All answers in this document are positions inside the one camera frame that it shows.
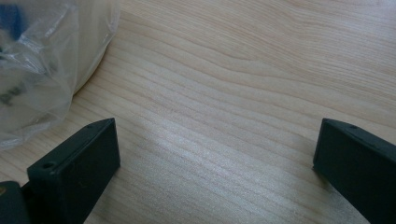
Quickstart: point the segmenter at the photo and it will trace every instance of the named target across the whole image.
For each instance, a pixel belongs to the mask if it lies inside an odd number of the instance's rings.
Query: plastic bag
[[[0,149],[64,119],[119,17],[115,0],[0,0]]]

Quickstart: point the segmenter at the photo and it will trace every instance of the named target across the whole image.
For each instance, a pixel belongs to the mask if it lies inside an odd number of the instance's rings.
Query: white object in plastic bag
[[[119,17],[117,0],[0,0],[0,149],[64,119]]]

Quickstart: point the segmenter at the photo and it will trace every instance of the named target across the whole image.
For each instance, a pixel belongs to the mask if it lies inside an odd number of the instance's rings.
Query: light wood surface
[[[312,170],[322,118],[396,144],[393,0],[122,0],[61,125],[0,181],[114,117],[121,168],[86,223],[366,223]]]

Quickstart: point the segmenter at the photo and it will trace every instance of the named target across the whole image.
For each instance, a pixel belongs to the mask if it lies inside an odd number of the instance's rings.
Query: wooden table
[[[86,223],[366,223],[312,170],[322,118],[396,143],[393,0],[122,0],[61,125],[0,181],[114,117],[121,168]]]

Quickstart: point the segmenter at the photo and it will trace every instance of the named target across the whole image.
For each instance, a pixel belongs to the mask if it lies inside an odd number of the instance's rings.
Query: black object
[[[87,125],[30,166],[22,188],[0,183],[0,223],[82,224],[119,167],[115,120]]]
[[[396,223],[396,146],[341,121],[324,119],[314,169],[371,223]]]

